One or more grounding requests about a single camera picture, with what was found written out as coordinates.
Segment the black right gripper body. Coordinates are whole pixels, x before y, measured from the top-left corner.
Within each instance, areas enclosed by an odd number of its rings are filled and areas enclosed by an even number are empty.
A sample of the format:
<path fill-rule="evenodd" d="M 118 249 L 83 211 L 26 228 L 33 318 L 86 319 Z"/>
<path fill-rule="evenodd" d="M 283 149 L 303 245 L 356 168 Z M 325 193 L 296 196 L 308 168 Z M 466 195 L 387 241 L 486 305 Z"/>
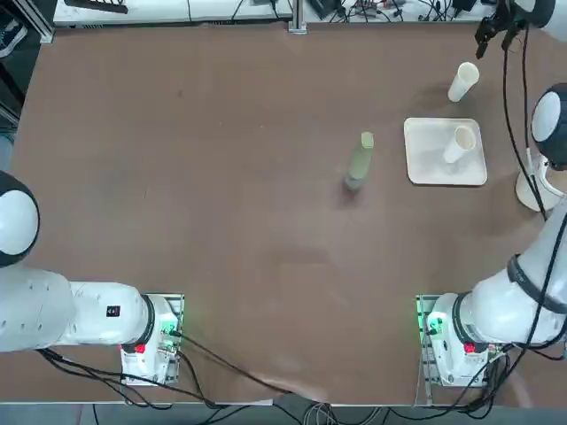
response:
<path fill-rule="evenodd" d="M 526 23 L 526 13 L 522 1 L 499 0 L 489 17 L 489 23 L 492 26 L 523 26 Z"/>

